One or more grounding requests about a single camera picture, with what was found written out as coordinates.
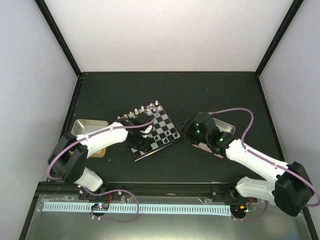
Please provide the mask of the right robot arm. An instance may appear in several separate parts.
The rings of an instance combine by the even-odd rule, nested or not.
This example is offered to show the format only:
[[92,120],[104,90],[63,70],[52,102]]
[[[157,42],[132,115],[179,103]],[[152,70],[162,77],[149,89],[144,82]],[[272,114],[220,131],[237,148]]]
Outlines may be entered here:
[[242,177],[228,187],[234,202],[253,197],[275,204],[285,214],[296,217],[315,194],[307,171],[300,163],[288,164],[248,146],[234,136],[234,127],[199,113],[178,125],[182,134],[198,149],[237,162],[262,177]]

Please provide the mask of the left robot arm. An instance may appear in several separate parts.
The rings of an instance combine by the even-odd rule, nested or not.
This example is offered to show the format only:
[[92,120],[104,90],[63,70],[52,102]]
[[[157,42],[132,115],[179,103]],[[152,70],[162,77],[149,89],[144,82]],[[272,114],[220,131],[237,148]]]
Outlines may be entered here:
[[102,149],[123,142],[143,149],[146,145],[143,136],[152,131],[154,121],[152,116],[147,116],[144,121],[120,118],[90,133],[64,134],[48,159],[47,178],[79,185],[95,199],[103,199],[108,188],[102,177],[86,166],[87,159]]

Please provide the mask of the white second right arm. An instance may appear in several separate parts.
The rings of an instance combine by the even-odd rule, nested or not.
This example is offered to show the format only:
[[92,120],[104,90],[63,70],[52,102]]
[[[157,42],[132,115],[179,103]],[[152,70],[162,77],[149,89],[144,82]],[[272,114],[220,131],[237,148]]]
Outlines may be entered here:
[[219,158],[241,164],[263,180],[241,177],[235,182],[235,191],[244,198],[257,198],[274,202],[276,169],[271,164],[249,153],[252,149],[234,134],[221,131],[209,113],[199,113],[178,124],[181,134],[196,148]]

